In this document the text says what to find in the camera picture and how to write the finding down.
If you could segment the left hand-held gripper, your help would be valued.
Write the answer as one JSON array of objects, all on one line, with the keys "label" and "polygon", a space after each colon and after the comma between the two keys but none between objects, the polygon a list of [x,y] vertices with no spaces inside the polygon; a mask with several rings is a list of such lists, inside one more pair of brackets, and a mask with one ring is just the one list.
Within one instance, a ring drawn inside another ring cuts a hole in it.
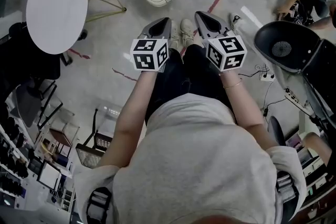
[{"label": "left hand-held gripper", "polygon": [[168,39],[171,36],[171,26],[170,18],[157,19],[143,28],[141,37],[161,37],[162,39],[133,40],[130,55],[135,70],[160,71],[169,58]]}]

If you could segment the person's right forearm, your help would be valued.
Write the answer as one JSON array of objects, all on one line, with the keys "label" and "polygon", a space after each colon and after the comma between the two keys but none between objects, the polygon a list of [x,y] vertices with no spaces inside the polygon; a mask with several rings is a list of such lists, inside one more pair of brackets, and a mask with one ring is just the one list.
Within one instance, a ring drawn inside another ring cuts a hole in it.
[{"label": "person's right forearm", "polygon": [[223,88],[233,109],[237,124],[249,132],[263,150],[279,144],[269,135],[264,126],[261,111],[246,90],[241,78],[234,71],[220,73]]}]

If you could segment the person's left forearm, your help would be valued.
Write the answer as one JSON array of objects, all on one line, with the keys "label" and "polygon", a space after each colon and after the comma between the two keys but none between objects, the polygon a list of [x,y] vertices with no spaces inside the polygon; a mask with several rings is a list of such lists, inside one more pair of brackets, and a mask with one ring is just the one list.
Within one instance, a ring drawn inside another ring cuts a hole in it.
[{"label": "person's left forearm", "polygon": [[146,111],[158,73],[141,72],[117,119],[110,146],[98,163],[102,166],[128,166],[140,139]]}]

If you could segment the person's left white shoe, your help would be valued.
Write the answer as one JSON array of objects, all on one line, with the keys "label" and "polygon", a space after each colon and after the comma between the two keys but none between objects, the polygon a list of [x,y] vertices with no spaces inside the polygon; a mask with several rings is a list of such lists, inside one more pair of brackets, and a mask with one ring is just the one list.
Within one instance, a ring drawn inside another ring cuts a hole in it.
[{"label": "person's left white shoe", "polygon": [[180,28],[175,21],[171,22],[170,48],[177,50],[180,44]]}]

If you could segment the person's white shoe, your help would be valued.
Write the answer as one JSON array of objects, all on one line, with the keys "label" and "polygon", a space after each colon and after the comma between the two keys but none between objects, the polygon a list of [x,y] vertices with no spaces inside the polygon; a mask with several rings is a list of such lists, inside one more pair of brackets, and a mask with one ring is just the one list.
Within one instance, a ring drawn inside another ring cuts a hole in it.
[{"label": "person's white shoe", "polygon": [[181,21],[181,34],[183,46],[185,48],[194,43],[193,24],[189,19],[183,19]]},{"label": "person's white shoe", "polygon": [[229,19],[230,26],[233,32],[240,30],[245,24],[245,21],[238,14],[230,13]]},{"label": "person's white shoe", "polygon": [[180,28],[175,21],[171,22],[170,48],[177,50],[180,44]]}]

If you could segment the person's right white shoe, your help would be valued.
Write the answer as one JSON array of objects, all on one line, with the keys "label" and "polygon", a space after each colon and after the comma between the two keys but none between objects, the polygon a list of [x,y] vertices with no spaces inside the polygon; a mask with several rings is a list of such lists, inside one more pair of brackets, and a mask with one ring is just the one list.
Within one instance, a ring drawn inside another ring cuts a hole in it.
[{"label": "person's right white shoe", "polygon": [[193,24],[189,19],[183,19],[181,21],[181,34],[183,46],[185,48],[194,43]]}]

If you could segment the red floor tape strip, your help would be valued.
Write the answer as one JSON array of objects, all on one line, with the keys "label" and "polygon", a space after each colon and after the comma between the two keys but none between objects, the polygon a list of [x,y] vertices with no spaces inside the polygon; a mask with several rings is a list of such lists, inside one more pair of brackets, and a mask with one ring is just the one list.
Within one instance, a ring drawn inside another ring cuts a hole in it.
[{"label": "red floor tape strip", "polygon": [[78,52],[78,51],[76,51],[76,50],[74,50],[72,48],[70,48],[68,51],[71,52],[71,53],[73,53],[73,54],[75,54],[75,55],[77,55],[77,56],[79,56],[80,58],[83,58],[83,59],[90,59],[91,58],[90,56],[81,54],[80,52]]},{"label": "red floor tape strip", "polygon": [[122,72],[116,70],[115,68],[112,68],[112,71],[113,71],[114,73],[116,73],[116,74],[119,74],[119,75],[123,76],[124,78],[126,78],[126,79],[128,79],[128,80],[130,80],[130,81],[135,81],[135,82],[137,81],[137,79],[135,79],[135,78],[131,78],[131,77],[127,76],[126,74],[124,74],[124,73],[122,73]]},{"label": "red floor tape strip", "polygon": [[219,3],[219,1],[220,0],[214,0],[213,3],[212,3],[212,5],[209,7],[209,9],[208,9],[207,12],[211,13],[214,10],[214,8],[217,6],[217,4]]}]

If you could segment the person's dark trousers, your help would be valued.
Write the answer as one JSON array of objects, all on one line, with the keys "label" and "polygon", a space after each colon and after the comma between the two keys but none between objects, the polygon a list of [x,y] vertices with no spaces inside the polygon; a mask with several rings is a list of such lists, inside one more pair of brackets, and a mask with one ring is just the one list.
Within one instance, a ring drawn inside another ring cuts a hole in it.
[{"label": "person's dark trousers", "polygon": [[219,73],[211,67],[205,48],[197,44],[187,47],[184,56],[173,48],[163,73],[156,77],[154,89],[145,115],[145,122],[163,104],[187,93],[220,101],[232,108]]}]

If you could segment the black moulded chair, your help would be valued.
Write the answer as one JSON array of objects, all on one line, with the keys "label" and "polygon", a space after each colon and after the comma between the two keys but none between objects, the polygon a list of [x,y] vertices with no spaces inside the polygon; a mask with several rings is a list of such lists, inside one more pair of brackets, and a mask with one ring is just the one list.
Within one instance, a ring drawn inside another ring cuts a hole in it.
[{"label": "black moulded chair", "polygon": [[313,122],[325,131],[336,129],[336,45],[308,27],[286,21],[264,25],[254,44],[269,62],[302,77]]}]

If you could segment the long white power strip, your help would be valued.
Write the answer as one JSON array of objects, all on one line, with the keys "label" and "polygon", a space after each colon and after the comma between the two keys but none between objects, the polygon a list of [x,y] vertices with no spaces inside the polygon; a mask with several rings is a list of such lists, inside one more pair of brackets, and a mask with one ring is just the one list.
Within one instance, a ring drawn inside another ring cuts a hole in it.
[{"label": "long white power strip", "polygon": [[308,116],[312,116],[313,112],[309,107],[307,107],[307,104],[302,104],[300,100],[297,98],[297,96],[289,89],[289,88],[284,88],[284,95],[285,98],[290,101],[295,107],[297,107],[300,111],[305,113]]}]

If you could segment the black office chair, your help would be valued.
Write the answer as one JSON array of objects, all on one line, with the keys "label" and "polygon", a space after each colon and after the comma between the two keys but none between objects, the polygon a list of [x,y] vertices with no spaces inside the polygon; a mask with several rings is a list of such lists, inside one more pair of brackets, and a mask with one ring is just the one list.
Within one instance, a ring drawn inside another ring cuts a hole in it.
[{"label": "black office chair", "polygon": [[14,23],[8,35],[0,39],[0,67],[35,78],[56,80],[60,77],[60,64],[72,64],[67,53],[48,54],[33,42],[25,22]]}]

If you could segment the person's grey shirt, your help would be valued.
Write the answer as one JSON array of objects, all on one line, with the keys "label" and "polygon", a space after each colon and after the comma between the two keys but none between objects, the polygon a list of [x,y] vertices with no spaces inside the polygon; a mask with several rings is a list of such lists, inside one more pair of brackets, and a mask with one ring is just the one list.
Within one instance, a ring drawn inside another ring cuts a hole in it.
[{"label": "person's grey shirt", "polygon": [[76,202],[83,224],[183,224],[217,214],[280,224],[279,172],[291,176],[301,207],[307,187],[296,150],[263,150],[227,106],[188,93],[151,115],[127,167],[76,174]]}]

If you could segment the white storage shelf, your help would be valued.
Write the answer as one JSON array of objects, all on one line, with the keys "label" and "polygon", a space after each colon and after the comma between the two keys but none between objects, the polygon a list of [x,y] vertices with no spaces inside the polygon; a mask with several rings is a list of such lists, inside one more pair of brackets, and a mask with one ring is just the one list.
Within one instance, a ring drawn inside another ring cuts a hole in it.
[{"label": "white storage shelf", "polygon": [[336,219],[336,177],[328,173],[320,156],[304,147],[305,133],[286,137],[286,144],[297,150],[307,185],[307,194],[301,208],[290,224],[327,223]]}]

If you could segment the white screen monitor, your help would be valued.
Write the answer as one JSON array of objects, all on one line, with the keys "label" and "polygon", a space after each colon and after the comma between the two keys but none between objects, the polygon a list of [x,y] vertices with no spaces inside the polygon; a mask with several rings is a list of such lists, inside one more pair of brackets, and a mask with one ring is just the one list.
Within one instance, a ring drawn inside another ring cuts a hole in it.
[{"label": "white screen monitor", "polygon": [[51,190],[57,190],[60,178],[60,170],[53,164],[43,161],[37,176],[37,181]]}]

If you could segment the grey chair with black frame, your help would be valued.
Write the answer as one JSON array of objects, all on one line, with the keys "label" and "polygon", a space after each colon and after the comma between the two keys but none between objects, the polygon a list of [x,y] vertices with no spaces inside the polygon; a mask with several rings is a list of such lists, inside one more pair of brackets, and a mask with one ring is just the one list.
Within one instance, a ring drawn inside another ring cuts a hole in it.
[{"label": "grey chair with black frame", "polygon": [[63,106],[60,102],[51,110],[56,89],[55,80],[31,79],[22,83],[12,92],[14,107],[10,110],[11,115],[20,118],[26,127],[35,124],[41,131]]}]

